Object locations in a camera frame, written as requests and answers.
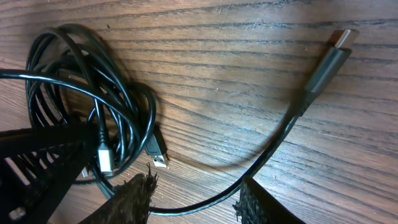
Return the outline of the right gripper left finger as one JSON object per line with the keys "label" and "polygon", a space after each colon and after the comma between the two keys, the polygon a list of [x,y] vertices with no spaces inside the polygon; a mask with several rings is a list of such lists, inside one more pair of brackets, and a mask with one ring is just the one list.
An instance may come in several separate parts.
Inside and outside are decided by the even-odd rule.
{"label": "right gripper left finger", "polygon": [[147,174],[137,174],[130,181],[117,186],[114,195],[80,223],[146,224],[150,214],[151,197],[158,181],[150,165],[147,167]]}

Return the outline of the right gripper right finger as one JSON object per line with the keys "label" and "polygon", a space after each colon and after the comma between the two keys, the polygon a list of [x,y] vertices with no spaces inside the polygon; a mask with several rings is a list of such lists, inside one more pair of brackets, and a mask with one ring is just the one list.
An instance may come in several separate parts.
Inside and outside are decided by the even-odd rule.
{"label": "right gripper right finger", "polygon": [[240,196],[233,208],[236,218],[245,224],[304,224],[252,177],[244,176]]}

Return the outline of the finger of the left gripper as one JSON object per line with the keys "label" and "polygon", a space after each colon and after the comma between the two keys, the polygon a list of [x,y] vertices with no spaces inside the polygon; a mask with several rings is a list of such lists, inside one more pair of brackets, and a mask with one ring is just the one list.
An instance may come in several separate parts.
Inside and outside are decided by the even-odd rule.
{"label": "finger of the left gripper", "polygon": [[97,145],[88,124],[1,132],[1,223],[47,223]]}

